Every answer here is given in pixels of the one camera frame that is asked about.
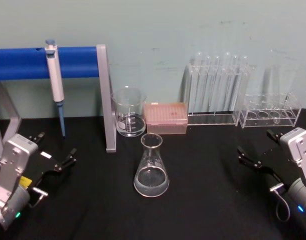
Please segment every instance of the clear liquid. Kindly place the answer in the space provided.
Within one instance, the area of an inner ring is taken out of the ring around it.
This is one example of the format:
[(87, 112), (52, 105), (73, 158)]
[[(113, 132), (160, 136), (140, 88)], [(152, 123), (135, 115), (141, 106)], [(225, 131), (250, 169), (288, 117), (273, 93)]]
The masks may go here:
[(135, 176), (134, 187), (145, 197), (157, 197), (168, 189), (169, 182), (162, 168), (148, 166), (142, 168)]
[(136, 137), (145, 131), (146, 123), (139, 114), (126, 115), (118, 119), (117, 131), (126, 137)]

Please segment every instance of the yellow label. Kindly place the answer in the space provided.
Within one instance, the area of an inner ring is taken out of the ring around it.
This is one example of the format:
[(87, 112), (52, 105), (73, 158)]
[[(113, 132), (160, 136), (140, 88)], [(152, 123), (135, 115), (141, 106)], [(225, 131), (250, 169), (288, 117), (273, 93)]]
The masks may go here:
[(32, 180), (25, 176), (21, 176), (21, 179), (19, 180), (19, 184), (25, 189), (27, 189), (31, 183), (32, 183)]

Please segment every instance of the blue pipe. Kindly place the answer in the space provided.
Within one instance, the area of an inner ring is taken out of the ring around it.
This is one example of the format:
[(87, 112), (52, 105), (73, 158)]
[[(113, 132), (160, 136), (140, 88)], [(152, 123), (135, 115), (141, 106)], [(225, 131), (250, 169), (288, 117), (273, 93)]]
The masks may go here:
[[(99, 77), (95, 46), (59, 47), (58, 55), (62, 78)], [(0, 49), (0, 81), (48, 78), (44, 48)]]

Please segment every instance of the erlenmeyer flask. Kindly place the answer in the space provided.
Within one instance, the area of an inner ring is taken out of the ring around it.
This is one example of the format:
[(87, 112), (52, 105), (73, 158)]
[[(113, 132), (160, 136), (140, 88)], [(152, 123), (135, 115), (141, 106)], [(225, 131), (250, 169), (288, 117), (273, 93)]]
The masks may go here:
[(145, 197), (157, 197), (168, 189), (170, 182), (160, 155), (162, 137), (147, 133), (142, 136), (141, 143), (144, 153), (134, 177), (134, 187)]

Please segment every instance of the metal stand leg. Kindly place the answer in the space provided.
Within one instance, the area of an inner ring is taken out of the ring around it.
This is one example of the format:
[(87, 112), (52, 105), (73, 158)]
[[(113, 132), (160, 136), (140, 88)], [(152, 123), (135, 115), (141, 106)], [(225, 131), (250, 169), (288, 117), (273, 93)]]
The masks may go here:
[(115, 125), (115, 112), (112, 111), (112, 86), (110, 81), (109, 61), (107, 55), (107, 48), (105, 44), (96, 45), (97, 51), (97, 64), (99, 84), (101, 90), (105, 139), (106, 139), (106, 152), (115, 153), (117, 151), (117, 129)]
[(16, 110), (15, 105), (12, 102), (12, 99), (7, 89), (3, 86), (1, 82), (0, 82), (0, 103), (3, 104), (10, 119), (3, 139), (0, 131), (0, 158), (1, 158), (4, 144), (18, 132), (22, 119), (18, 111)]

